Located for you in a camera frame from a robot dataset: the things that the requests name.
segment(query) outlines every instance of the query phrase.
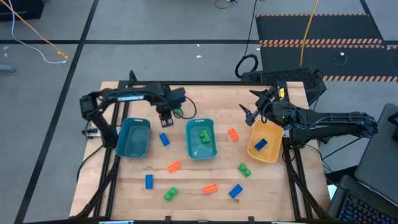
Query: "yellow cable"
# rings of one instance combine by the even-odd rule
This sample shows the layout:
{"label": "yellow cable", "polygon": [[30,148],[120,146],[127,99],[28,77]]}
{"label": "yellow cable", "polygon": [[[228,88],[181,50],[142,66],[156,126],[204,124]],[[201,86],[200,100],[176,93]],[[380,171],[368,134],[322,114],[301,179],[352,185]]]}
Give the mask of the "yellow cable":
{"label": "yellow cable", "polygon": [[26,24],[29,28],[31,28],[42,40],[46,41],[46,43],[50,44],[51,46],[53,46],[56,50],[57,53],[65,58],[68,59],[68,56],[65,55],[57,46],[55,46],[53,43],[51,43],[50,41],[48,41],[46,38],[42,37],[39,32],[37,32],[29,23],[27,23],[20,15],[18,15],[18,13],[16,11],[14,11],[6,2],[4,2],[4,0],[0,0],[0,2],[2,2],[11,12],[13,12],[22,22],[24,22],[24,24]]}
{"label": "yellow cable", "polygon": [[318,0],[315,0],[315,5],[313,6],[313,10],[312,10],[312,13],[311,13],[311,16],[310,16],[310,20],[309,20],[309,22],[307,24],[307,29],[305,30],[305,33],[304,33],[303,43],[301,44],[300,66],[303,65],[304,45],[305,45],[305,41],[307,39],[308,30],[310,29],[312,17],[313,17],[313,15],[315,13],[315,10],[317,9],[317,5],[318,5]]}

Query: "blue lego brick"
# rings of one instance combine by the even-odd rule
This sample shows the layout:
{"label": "blue lego brick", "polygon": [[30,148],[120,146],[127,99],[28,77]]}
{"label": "blue lego brick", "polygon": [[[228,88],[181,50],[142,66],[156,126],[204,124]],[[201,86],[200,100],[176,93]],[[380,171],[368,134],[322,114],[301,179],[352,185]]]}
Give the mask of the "blue lego brick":
{"label": "blue lego brick", "polygon": [[159,137],[160,137],[160,140],[162,140],[162,143],[164,146],[167,146],[170,144],[165,133],[162,133],[161,135],[159,135]]}
{"label": "blue lego brick", "polygon": [[268,142],[265,139],[261,139],[254,147],[257,151],[260,151]]}
{"label": "blue lego brick", "polygon": [[236,184],[236,186],[229,192],[229,196],[235,198],[242,190],[243,188],[239,184]]}
{"label": "blue lego brick", "polygon": [[145,176],[145,189],[153,189],[154,188],[154,176],[152,174],[148,174]]}

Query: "hazard tape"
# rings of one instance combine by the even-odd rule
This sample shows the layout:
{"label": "hazard tape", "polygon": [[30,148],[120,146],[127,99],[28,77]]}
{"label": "hazard tape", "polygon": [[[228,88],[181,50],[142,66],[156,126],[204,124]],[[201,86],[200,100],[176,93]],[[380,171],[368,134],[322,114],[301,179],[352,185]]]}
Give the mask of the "hazard tape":
{"label": "hazard tape", "polygon": [[[261,47],[301,47],[301,44],[263,44]],[[368,45],[346,45],[346,44],[307,44],[306,48],[366,48],[366,49],[374,49],[374,48],[384,48],[383,45],[379,44],[368,44]]]}
{"label": "hazard tape", "polygon": [[[275,17],[275,16],[310,16],[309,14],[258,14],[258,17]],[[314,16],[369,16],[365,13],[345,13],[345,14],[315,14]]]}
{"label": "hazard tape", "polygon": [[386,76],[337,76],[324,75],[323,81],[346,81],[346,82],[396,82],[398,77]]}
{"label": "hazard tape", "polygon": [[[381,39],[307,39],[305,44],[381,44]],[[260,40],[260,44],[303,44],[301,39]]]}

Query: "floor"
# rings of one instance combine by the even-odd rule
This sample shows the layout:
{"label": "floor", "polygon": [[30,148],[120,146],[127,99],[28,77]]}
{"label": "floor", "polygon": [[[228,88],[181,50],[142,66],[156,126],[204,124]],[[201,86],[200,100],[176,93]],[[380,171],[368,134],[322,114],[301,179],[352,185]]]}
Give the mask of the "floor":
{"label": "floor", "polygon": [[[22,45],[0,44],[0,62],[12,64],[16,73],[0,75],[0,217],[14,223],[37,158],[48,144],[25,222],[67,218],[75,190],[85,140],[80,134],[78,99],[96,90],[104,80],[125,80],[133,69],[139,80],[237,80],[236,63],[244,53],[244,39],[250,28],[254,1],[238,0],[228,9],[217,9],[214,0],[99,0],[87,40],[191,40],[133,42],[129,45],[86,44],[75,69],[63,107],[57,106],[70,64],[94,0],[51,0],[40,20],[29,21],[50,40],[76,40],[59,45],[71,59],[67,64],[48,65],[37,52]],[[265,0],[257,13],[310,13],[314,0]],[[395,0],[366,0],[384,40],[398,40]],[[359,0],[320,0],[317,13],[363,13]],[[0,41],[11,39],[11,23],[0,22]],[[20,39],[38,37],[23,23],[16,22]],[[203,40],[226,40],[203,44]],[[258,39],[253,26],[252,40]],[[49,60],[60,58],[51,46],[34,45]],[[257,44],[249,54],[259,56]],[[249,69],[248,64],[242,70]],[[397,83],[326,82],[328,91],[320,98],[317,111],[365,111],[378,118],[386,96],[398,95]],[[54,111],[60,112],[59,120]],[[323,155],[350,141],[332,139],[321,145]],[[336,153],[327,160],[332,170],[359,162],[366,140]]]}

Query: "wooden tabletop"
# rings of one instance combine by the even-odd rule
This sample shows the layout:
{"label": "wooden tabletop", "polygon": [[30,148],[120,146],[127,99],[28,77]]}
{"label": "wooden tabletop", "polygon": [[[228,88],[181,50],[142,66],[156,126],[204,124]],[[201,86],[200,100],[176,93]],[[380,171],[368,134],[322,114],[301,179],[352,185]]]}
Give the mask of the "wooden tabletop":
{"label": "wooden tabletop", "polygon": [[[117,82],[103,82],[101,88],[117,88]],[[122,158],[114,198],[112,219],[164,220],[225,220],[244,221],[254,216],[256,221],[294,220],[292,200],[285,162],[279,158],[266,164],[249,158],[247,147],[252,127],[244,122],[245,117],[238,103],[250,110],[255,108],[256,96],[249,90],[264,90],[266,86],[184,86],[198,108],[197,118],[210,118],[215,123],[218,155],[207,161],[189,158],[185,144],[187,120],[174,119],[174,125],[162,128],[154,107],[146,101],[130,104],[129,117],[145,118],[150,121],[151,141],[145,159]],[[288,83],[290,101],[296,106],[308,108],[302,83]],[[193,113],[192,105],[184,103],[185,116]],[[110,122],[111,105],[104,113]],[[233,142],[228,129],[234,128],[239,140]],[[163,146],[159,134],[166,133],[170,145]],[[88,141],[85,157],[101,145],[100,139]],[[317,147],[316,142],[309,143]],[[70,215],[82,210],[98,188],[104,151],[90,159],[81,170]],[[182,168],[170,174],[167,165],[180,161]],[[302,160],[309,191],[317,202],[327,209],[330,203],[322,162],[318,152],[306,147],[302,149]],[[252,174],[245,178],[237,169],[245,163]],[[145,189],[146,174],[154,175],[154,189]],[[219,190],[205,195],[203,186],[217,183]],[[240,184],[243,191],[232,199],[228,193]],[[178,194],[171,202],[164,199],[165,193],[176,187]],[[302,194],[297,188],[301,216],[305,217]],[[102,214],[108,193],[104,193]]]}

